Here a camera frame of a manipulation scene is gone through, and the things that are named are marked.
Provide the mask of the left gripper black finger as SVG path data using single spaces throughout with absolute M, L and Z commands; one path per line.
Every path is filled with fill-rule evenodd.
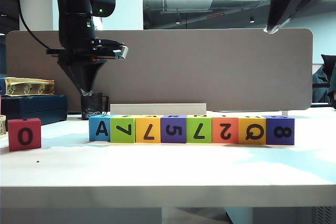
M 107 62 L 107 60 L 91 60 L 88 67 L 88 95 L 92 95 L 92 87 L 99 69 Z
M 82 96 L 89 95 L 89 81 L 87 74 L 87 65 L 83 62 L 75 62 L 68 64 L 64 61 L 58 60 L 57 63 L 68 76 L 71 82 Z

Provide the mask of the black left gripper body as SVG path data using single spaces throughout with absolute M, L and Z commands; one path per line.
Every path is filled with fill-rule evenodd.
M 110 39 L 89 39 L 87 45 L 70 49 L 47 49 L 46 53 L 53 57 L 65 56 L 70 61 L 84 60 L 123 60 L 123 43 Z

